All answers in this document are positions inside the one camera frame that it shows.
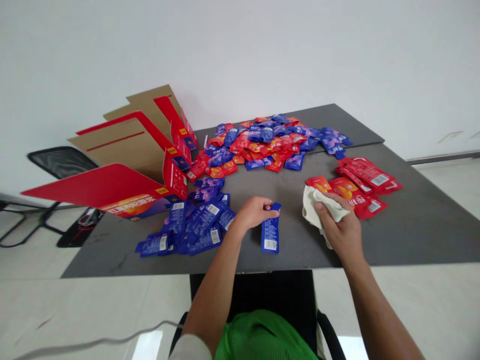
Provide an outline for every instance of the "white cloth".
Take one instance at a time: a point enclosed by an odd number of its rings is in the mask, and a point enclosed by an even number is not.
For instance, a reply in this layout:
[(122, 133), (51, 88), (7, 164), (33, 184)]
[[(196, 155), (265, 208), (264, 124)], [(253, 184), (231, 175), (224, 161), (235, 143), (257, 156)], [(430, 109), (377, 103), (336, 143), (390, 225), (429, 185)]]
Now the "white cloth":
[(212, 354), (198, 336), (186, 334), (180, 336), (171, 352), (169, 360), (212, 360)]
[(322, 234), (325, 238), (326, 246), (331, 250), (332, 247), (330, 246), (329, 240), (325, 235), (324, 227), (322, 226), (320, 217), (315, 209), (316, 203), (324, 204), (336, 223), (342, 220), (344, 216), (350, 214), (350, 211), (345, 210), (338, 202), (323, 195), (321, 191), (317, 190), (313, 186), (306, 185), (305, 189), (303, 189), (303, 209), (301, 213), (310, 224), (320, 230), (320, 234)]

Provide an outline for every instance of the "white wall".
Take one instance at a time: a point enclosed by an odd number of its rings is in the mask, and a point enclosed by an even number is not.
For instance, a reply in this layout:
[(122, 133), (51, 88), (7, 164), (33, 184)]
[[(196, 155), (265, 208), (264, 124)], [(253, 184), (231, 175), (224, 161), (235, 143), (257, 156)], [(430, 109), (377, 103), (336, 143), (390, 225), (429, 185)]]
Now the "white wall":
[(26, 153), (163, 84), (194, 129), (337, 103), (405, 159), (480, 149), (479, 13), (474, 0), (4, 1), (0, 192), (52, 181)]

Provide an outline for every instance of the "white sleeve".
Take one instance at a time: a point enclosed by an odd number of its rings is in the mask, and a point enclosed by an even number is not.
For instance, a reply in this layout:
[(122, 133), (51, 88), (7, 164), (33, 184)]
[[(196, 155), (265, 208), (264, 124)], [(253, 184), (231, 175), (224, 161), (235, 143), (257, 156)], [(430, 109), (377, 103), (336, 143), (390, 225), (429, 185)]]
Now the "white sleeve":
[(212, 360), (212, 354), (202, 339), (186, 334), (176, 342), (169, 360)]

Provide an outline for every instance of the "white floor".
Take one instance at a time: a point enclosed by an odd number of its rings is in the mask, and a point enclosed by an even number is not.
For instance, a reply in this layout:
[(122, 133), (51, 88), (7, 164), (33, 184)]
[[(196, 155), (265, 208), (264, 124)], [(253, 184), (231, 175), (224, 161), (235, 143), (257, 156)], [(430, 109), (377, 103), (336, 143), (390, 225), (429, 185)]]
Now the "white floor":
[[(417, 169), (480, 218), (480, 160)], [(472, 185), (465, 185), (465, 179)], [(51, 224), (66, 229), (81, 212), (60, 211)], [(0, 234), (14, 218), (0, 215)], [(22, 239), (34, 224), (32, 218), (9, 241)], [(161, 320), (178, 321), (189, 309), (187, 275), (59, 279), (77, 249), (56, 248), (58, 237), (41, 230), (26, 245), (0, 249), (1, 360), (41, 347), (127, 337)], [(376, 267), (373, 271), (427, 359), (480, 358), (480, 264)], [(337, 335), (342, 340), (358, 338), (360, 329), (343, 271), (314, 270), (313, 275), (318, 307), (328, 315)], [(144, 355), (143, 360), (167, 358), (174, 329), (160, 330), (157, 356)], [(37, 359), (136, 360), (136, 345), (134, 339)]]

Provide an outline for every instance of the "open cardboard box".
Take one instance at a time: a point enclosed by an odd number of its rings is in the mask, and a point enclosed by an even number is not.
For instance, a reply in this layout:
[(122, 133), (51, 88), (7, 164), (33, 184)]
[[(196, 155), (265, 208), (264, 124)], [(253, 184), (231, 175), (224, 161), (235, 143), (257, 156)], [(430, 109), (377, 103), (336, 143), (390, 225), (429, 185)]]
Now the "open cardboard box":
[(172, 159), (176, 150), (162, 145), (165, 135), (141, 111), (78, 135), (69, 141), (103, 166), (23, 195), (98, 208), (132, 221), (187, 198), (187, 178)]
[[(157, 129), (164, 134), (165, 139), (163, 140), (162, 146), (165, 149), (174, 148), (177, 151), (177, 154), (171, 154), (175, 155), (173, 159), (177, 162), (180, 169), (183, 171), (190, 169), (192, 167), (190, 150), (196, 149), (197, 138), (186, 119), (186, 127), (189, 130), (184, 127), (184, 123), (177, 114), (174, 104), (170, 99), (173, 99), (177, 104), (180, 113), (183, 113), (183, 110), (180, 108), (170, 86), (157, 87), (128, 96), (127, 99), (130, 101), (129, 105), (104, 114), (103, 117), (105, 120), (109, 122), (116, 121), (117, 119), (123, 119), (133, 112), (141, 111)], [(169, 118), (164, 115), (156, 101), (165, 109)]]

